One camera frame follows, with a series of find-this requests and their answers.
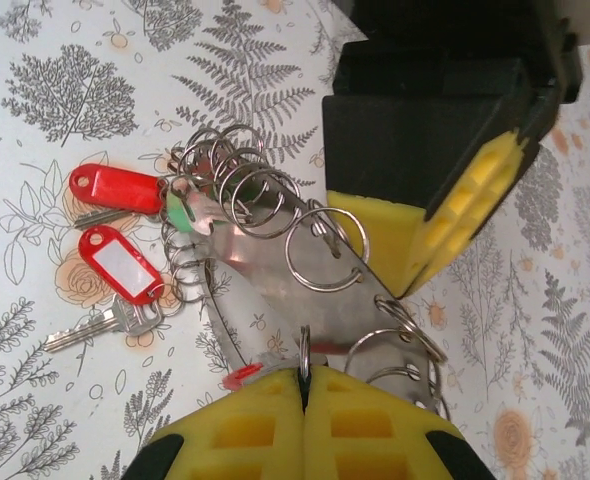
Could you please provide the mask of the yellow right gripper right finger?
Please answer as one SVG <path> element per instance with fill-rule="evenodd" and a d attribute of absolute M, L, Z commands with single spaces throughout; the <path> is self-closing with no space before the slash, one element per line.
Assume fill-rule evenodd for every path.
<path fill-rule="evenodd" d="M 306 479 L 486 479 L 461 432 L 428 409 L 314 366 L 304 416 Z"/>

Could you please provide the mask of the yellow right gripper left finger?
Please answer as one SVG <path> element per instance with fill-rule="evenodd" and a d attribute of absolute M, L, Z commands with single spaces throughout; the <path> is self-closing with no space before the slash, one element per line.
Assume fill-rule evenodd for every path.
<path fill-rule="evenodd" d="M 158 430 L 124 479 L 302 479 L 298 374 L 275 371 Z"/>

